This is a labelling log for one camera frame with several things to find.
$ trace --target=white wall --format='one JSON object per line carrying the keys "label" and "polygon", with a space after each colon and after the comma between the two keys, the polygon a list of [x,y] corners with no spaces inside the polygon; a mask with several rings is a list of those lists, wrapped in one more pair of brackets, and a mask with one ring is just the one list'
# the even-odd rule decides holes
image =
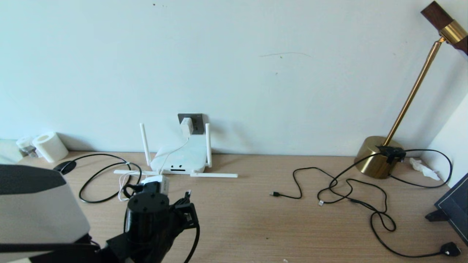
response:
{"label": "white wall", "polygon": [[[429,145],[445,153],[453,163],[452,179],[449,186],[453,187],[466,173],[468,173],[468,95],[450,116],[447,123]],[[439,171],[440,177],[447,179],[449,165],[443,156],[437,153],[424,153],[421,158],[434,170]]]}
{"label": "white wall", "polygon": [[[223,153],[355,155],[385,136],[432,43],[430,0],[3,0],[0,138],[152,151],[204,113]],[[468,2],[439,0],[467,28]],[[262,57],[280,52],[302,52]],[[441,47],[395,139],[426,147],[467,93]]]}

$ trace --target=gold lamp base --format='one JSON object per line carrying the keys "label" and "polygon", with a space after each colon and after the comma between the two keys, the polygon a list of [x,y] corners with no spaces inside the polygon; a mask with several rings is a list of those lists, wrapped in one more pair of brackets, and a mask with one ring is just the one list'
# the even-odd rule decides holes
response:
{"label": "gold lamp base", "polygon": [[[367,137],[364,140],[364,143],[362,144],[354,162],[357,162],[360,159],[363,159],[366,156],[372,155],[374,153],[380,153],[380,150],[377,148],[377,146],[381,146],[385,139],[386,138],[382,136]],[[399,143],[393,140],[390,141],[388,146],[403,148]],[[395,158],[391,163],[388,163],[386,156],[376,155],[360,162],[358,165],[356,165],[356,168],[367,176],[377,179],[386,179],[392,172],[393,168],[395,168],[397,162],[398,160]]]}

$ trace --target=wooden desk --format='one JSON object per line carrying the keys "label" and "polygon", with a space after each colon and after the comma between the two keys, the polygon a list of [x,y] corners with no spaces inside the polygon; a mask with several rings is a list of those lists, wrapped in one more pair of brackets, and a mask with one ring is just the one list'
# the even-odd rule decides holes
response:
{"label": "wooden desk", "polygon": [[[72,152],[67,160],[89,154]],[[143,153],[115,153],[127,161],[148,170]],[[117,162],[98,156],[78,161],[74,171],[65,177],[76,196],[83,183],[104,166]],[[200,221],[201,235],[191,262],[197,263],[290,263],[314,262],[468,262],[468,249],[446,222],[428,222],[424,216],[434,211],[434,203],[448,187],[422,189],[394,179],[378,180],[356,169],[342,176],[336,187],[346,193],[345,178],[375,183],[388,193],[388,211],[397,224],[393,233],[383,229],[376,219],[381,238],[391,248],[404,254],[420,255],[438,251],[444,243],[454,241],[462,255],[444,255],[409,259],[387,251],[375,238],[369,226],[371,211],[361,205],[342,201],[319,206],[316,194],[328,186],[330,178],[317,170],[300,171],[297,178],[304,197],[300,200],[272,197],[276,190],[297,196],[292,178],[296,168],[317,166],[337,175],[353,162],[352,157],[214,155],[213,168],[208,172],[238,173],[239,178],[191,178],[169,175],[169,199],[176,201],[192,189]],[[53,168],[43,159],[24,158],[19,162],[43,168]],[[118,190],[118,177],[113,169],[98,177],[85,191],[88,199],[107,197]],[[412,170],[408,163],[399,164],[395,176],[414,182],[437,184]],[[352,197],[370,202],[381,209],[383,196],[372,187],[357,185]],[[323,199],[335,197],[323,195]],[[122,232],[126,203],[117,198],[103,204],[80,207],[90,224],[90,234],[102,246]],[[174,242],[164,262],[183,262],[195,237],[195,230],[184,231]]]}

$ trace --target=power cord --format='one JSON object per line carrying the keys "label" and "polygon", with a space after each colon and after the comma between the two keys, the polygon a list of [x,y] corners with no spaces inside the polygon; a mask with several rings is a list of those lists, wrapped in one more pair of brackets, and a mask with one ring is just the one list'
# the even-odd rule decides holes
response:
{"label": "power cord", "polygon": [[[413,151],[431,151],[431,152],[437,152],[441,155],[443,155],[447,161],[448,161],[448,164],[450,166],[450,171],[449,171],[449,175],[448,175],[448,178],[440,185],[437,185],[437,186],[422,186],[422,185],[418,185],[418,184],[415,184],[415,183],[410,183],[410,182],[407,182],[405,180],[402,180],[402,179],[399,179],[397,177],[394,177],[392,175],[390,175],[392,178],[398,180],[398,181],[401,181],[403,183],[408,183],[408,184],[411,184],[411,185],[415,185],[415,186],[419,186],[419,187],[425,187],[425,188],[437,188],[437,187],[441,187],[443,185],[445,185],[449,180],[450,178],[452,177],[452,170],[453,170],[453,166],[452,166],[452,162],[450,161],[450,159],[445,155],[443,154],[442,152],[439,152],[437,150],[431,150],[431,149],[411,149],[411,150],[406,150],[405,152],[413,152]],[[410,255],[405,255],[405,254],[401,254],[401,253],[398,253],[396,252],[395,250],[391,249],[387,244],[384,243],[384,241],[379,237],[379,235],[377,234],[377,231],[375,231],[375,228],[374,228],[374,224],[373,224],[373,218],[374,218],[374,215],[378,215],[379,218],[380,218],[380,221],[383,225],[383,227],[390,231],[390,232],[394,232],[396,230],[396,223],[395,221],[393,220],[392,217],[390,217],[388,214],[387,214],[387,210],[388,210],[388,206],[387,206],[387,193],[379,186],[375,185],[375,184],[372,184],[372,183],[366,183],[366,182],[363,182],[363,181],[360,181],[360,180],[356,180],[356,179],[346,179],[346,183],[349,185],[349,187],[351,188],[351,190],[346,194],[346,195],[342,195],[340,193],[337,193],[335,191],[333,191],[333,187],[335,187],[337,184],[338,184],[338,178],[340,176],[342,176],[345,172],[347,172],[348,170],[350,170],[351,168],[353,168],[354,166],[356,166],[357,164],[359,164],[360,162],[363,162],[365,161],[366,159],[372,157],[372,156],[376,156],[376,155],[379,155],[379,154],[382,154],[382,153],[375,153],[375,154],[372,154],[372,155],[369,155],[367,157],[364,157],[363,159],[360,159],[359,161],[353,163],[351,166],[349,166],[348,168],[346,168],[345,170],[343,170],[341,173],[339,173],[337,176],[333,177],[332,175],[330,175],[329,173],[323,171],[322,169],[320,168],[317,168],[317,167],[307,167],[307,168],[299,168],[299,169],[296,169],[293,171],[292,173],[292,177],[294,179],[294,181],[296,182],[296,185],[297,187],[299,188],[299,197],[292,197],[292,196],[288,196],[288,195],[284,195],[284,194],[281,194],[279,192],[272,192],[270,193],[270,195],[272,196],[275,196],[275,197],[279,197],[279,196],[283,196],[283,197],[287,197],[287,198],[293,198],[293,199],[301,199],[302,198],[302,189],[296,179],[296,172],[299,171],[299,170],[305,170],[305,169],[317,169],[323,173],[325,173],[326,175],[330,176],[331,178],[333,178],[331,181],[330,181],[330,184],[327,188],[324,188],[322,190],[320,190],[318,193],[317,193],[317,198],[319,199],[319,205],[323,205],[323,204],[333,204],[333,203],[337,203],[343,199],[349,199],[351,202],[354,202],[354,203],[357,203],[357,204],[360,204],[362,206],[364,206],[365,208],[373,211],[372,215],[370,216],[370,225],[371,225],[371,229],[372,229],[372,232],[374,233],[375,237],[377,238],[377,240],[387,249],[389,250],[390,252],[392,253],[395,253],[399,256],[403,256],[403,257],[410,257],[410,258],[421,258],[421,257],[429,257],[429,256],[436,256],[436,255],[446,255],[446,256],[458,256],[460,255],[460,249],[456,246],[455,243],[453,242],[449,242],[449,243],[446,243],[444,245],[441,246],[440,248],[440,251],[439,252],[436,252],[436,253],[431,253],[431,254],[424,254],[424,255],[417,255],[417,256],[410,256]],[[366,202],[363,202],[363,201],[360,201],[360,200],[357,200],[357,199],[353,199],[353,198],[350,198],[349,195],[353,192],[353,186],[351,185],[350,182],[358,182],[358,183],[362,183],[362,184],[366,184],[366,185],[369,185],[369,186],[373,186],[373,187],[376,187],[378,188],[383,194],[384,194],[384,205],[385,205],[385,209],[383,211],[379,211],[378,209],[376,209],[375,207],[373,207],[372,205],[366,203]],[[321,198],[320,198],[320,194],[326,190],[330,190],[333,194],[335,195],[338,195],[340,196],[339,199],[337,200],[334,200],[334,201],[323,201]],[[388,227],[386,224],[385,224],[385,221],[384,221],[384,218],[383,217],[386,217],[388,220],[390,220],[390,222],[392,223],[392,226],[391,227]]]}
{"label": "power cord", "polygon": [[[79,193],[78,193],[78,198],[80,198],[81,201],[85,202],[85,203],[89,203],[89,204],[98,204],[98,203],[103,203],[103,202],[106,202],[106,201],[109,201],[111,200],[112,198],[116,197],[119,195],[119,192],[116,192],[115,194],[111,195],[110,197],[107,197],[107,198],[104,198],[104,199],[101,199],[101,200],[97,200],[97,201],[90,201],[90,200],[87,200],[85,198],[83,198],[82,194],[83,194],[83,191],[85,190],[85,188],[91,183],[92,180],[94,180],[98,175],[100,175],[101,172],[103,172],[104,170],[106,170],[107,168],[110,168],[112,166],[116,166],[116,165],[122,165],[122,164],[125,164],[127,165],[128,169],[129,170],[132,170],[132,168],[130,167],[130,165],[134,165],[138,168],[139,170],[139,176],[138,176],[138,180],[137,180],[137,184],[140,183],[140,180],[141,180],[141,175],[142,175],[142,171],[141,171],[141,168],[139,165],[135,164],[135,163],[132,163],[132,162],[127,162],[125,159],[121,158],[121,157],[118,157],[118,156],[115,156],[115,155],[112,155],[112,154],[108,154],[108,153],[94,153],[94,154],[88,154],[88,155],[85,155],[85,156],[81,156],[81,157],[78,157],[70,162],[68,162],[64,167],[62,167],[62,169],[60,170],[60,172],[64,171],[65,168],[73,163],[74,161],[77,161],[77,160],[80,160],[80,159],[83,159],[83,158],[87,158],[87,157],[91,157],[91,156],[110,156],[110,157],[114,157],[114,158],[117,158],[117,159],[120,159],[122,162],[117,162],[117,163],[114,163],[114,164],[111,164],[111,165],[108,165],[104,168],[102,168],[101,170],[99,170],[97,173],[95,173],[94,175],[92,175],[85,183],[84,185],[82,186],[82,188],[80,189]],[[131,176],[128,178],[126,184],[128,184],[131,180]]]}

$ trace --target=toilet paper roll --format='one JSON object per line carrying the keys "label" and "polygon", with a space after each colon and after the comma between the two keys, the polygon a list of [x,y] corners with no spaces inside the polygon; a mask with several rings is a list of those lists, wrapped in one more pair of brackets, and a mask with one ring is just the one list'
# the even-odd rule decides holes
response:
{"label": "toilet paper roll", "polygon": [[32,144],[48,162],[57,162],[68,154],[65,145],[53,131],[39,135],[32,141]]}

